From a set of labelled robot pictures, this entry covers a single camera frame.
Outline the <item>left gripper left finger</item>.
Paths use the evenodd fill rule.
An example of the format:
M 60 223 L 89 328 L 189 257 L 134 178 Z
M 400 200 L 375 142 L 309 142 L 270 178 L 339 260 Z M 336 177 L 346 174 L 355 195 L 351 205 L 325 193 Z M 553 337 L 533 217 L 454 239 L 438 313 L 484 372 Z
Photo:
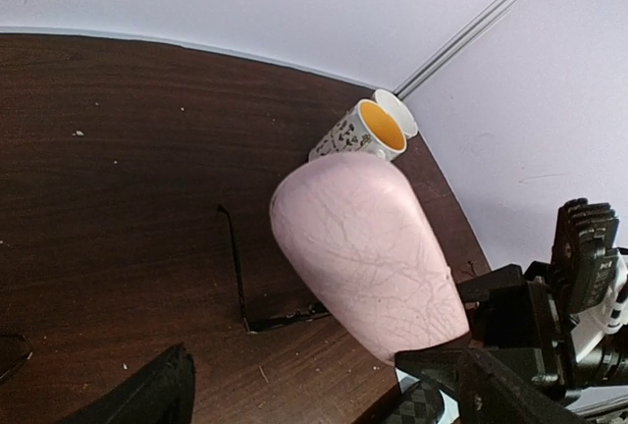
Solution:
M 181 423 L 192 421 L 195 364 L 183 344 L 165 349 L 108 394 L 62 423 Z

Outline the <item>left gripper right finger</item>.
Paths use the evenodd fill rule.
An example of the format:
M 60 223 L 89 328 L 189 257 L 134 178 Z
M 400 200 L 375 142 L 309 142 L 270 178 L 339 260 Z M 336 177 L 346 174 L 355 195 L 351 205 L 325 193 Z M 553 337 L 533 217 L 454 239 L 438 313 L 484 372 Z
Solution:
M 394 365 L 457 400 L 462 423 L 582 423 L 517 376 L 489 351 L 404 350 Z

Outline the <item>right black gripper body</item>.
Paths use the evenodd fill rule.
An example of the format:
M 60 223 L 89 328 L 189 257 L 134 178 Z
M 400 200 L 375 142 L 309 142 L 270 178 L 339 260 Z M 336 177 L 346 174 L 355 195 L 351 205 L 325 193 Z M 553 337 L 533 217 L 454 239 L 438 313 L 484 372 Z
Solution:
M 544 274 L 509 264 L 457 285 L 465 303 L 477 308 L 470 320 L 475 341 L 501 360 L 524 382 L 558 402 L 574 402 L 588 388 L 627 385 L 627 335 L 606 337 L 582 361 L 575 357 L 571 332 L 561 319 Z

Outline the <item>pink glasses case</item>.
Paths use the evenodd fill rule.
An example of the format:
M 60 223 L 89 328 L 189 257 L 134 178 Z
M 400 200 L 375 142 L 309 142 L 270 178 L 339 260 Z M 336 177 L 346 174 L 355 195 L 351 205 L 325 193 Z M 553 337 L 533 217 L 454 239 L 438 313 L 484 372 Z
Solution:
M 270 222 L 300 279 L 380 361 L 469 333 L 441 246 L 395 165 L 365 153 L 307 163 L 276 188 Z

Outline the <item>black glasses case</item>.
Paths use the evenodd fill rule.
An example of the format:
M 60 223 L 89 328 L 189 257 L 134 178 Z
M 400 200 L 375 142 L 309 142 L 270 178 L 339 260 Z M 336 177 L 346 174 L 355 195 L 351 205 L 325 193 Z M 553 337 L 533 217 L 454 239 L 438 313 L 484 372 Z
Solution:
M 411 385 L 401 396 L 400 403 L 387 418 L 394 424 L 455 423 L 457 411 L 445 400 L 443 393 L 424 382 Z

